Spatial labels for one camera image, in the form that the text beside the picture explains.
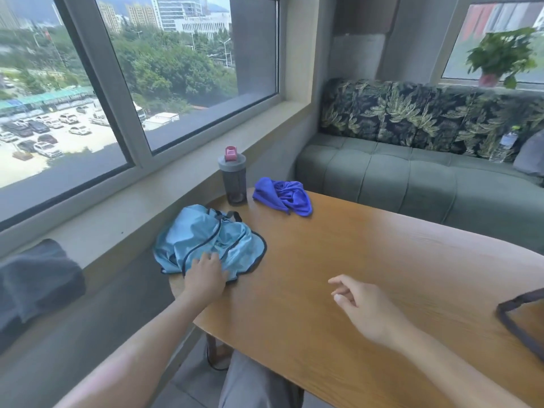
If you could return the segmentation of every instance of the floor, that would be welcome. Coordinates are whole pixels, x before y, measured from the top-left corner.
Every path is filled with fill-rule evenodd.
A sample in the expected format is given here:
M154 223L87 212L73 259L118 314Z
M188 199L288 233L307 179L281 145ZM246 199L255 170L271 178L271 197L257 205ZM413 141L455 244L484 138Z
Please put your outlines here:
M206 338L202 336L152 408L218 408L227 372L209 367L204 357L205 346ZM332 406L306 392L303 408Z

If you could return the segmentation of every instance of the window frame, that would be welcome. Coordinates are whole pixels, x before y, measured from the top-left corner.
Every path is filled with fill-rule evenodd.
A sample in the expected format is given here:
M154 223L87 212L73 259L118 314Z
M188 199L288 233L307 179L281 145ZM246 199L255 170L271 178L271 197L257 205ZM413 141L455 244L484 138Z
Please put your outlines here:
M458 0L455 9L452 12L452 18L450 20L448 31L446 32L444 42L440 49L440 53L436 60L434 70L431 75L431 84L453 84L453 85L468 85L468 86L477 86L477 80L469 79L449 79L443 78L444 71L448 65L449 58L455 47L455 43L463 24L465 22L466 16L468 14L468 9L473 4L489 4L489 3L538 3L544 0ZM523 90L544 90L537 88L534 89L534 85L531 83L519 83L519 89Z
M159 153L153 152L147 143L145 132L132 104L131 94L109 40L96 0L53 1L95 88L95 93L110 121L121 150L127 157L129 166L99 183L92 184L92 181L85 183L85 185L90 184L85 190L70 195L68 198L1 231L0 257L37 239L66 220L285 100L287 0L277 0L277 93L248 106L247 109L236 111L225 117L224 120L215 122L198 134Z

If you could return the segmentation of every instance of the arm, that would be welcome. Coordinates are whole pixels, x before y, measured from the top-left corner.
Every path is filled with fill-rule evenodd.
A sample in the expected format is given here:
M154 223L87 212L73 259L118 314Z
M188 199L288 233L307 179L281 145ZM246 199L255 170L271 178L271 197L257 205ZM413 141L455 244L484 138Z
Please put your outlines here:
M56 408L144 407L189 324L221 295L226 278L216 253L194 260L183 293L95 368Z
M409 322L375 285L341 275L335 301L368 339L408 358L458 408L528 408L436 339Z

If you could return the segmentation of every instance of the light blue bag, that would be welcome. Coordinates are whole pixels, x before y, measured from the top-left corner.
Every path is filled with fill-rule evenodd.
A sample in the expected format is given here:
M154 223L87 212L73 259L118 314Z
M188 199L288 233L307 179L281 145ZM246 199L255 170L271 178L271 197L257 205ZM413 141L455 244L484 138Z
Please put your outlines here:
M202 253L219 253L228 281L254 270L266 253L264 239L241 222L237 212L225 214L201 205L183 208L172 226L157 237L153 254L163 274L182 273Z

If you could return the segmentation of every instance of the purple microfiber cloth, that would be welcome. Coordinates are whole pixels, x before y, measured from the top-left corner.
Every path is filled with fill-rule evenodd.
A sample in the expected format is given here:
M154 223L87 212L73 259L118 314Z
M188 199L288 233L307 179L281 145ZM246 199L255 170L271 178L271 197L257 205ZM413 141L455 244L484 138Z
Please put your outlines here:
M289 209L292 209L300 216L312 214L312 203L300 182L284 182L263 177L255 184L253 199L277 211L289 213Z

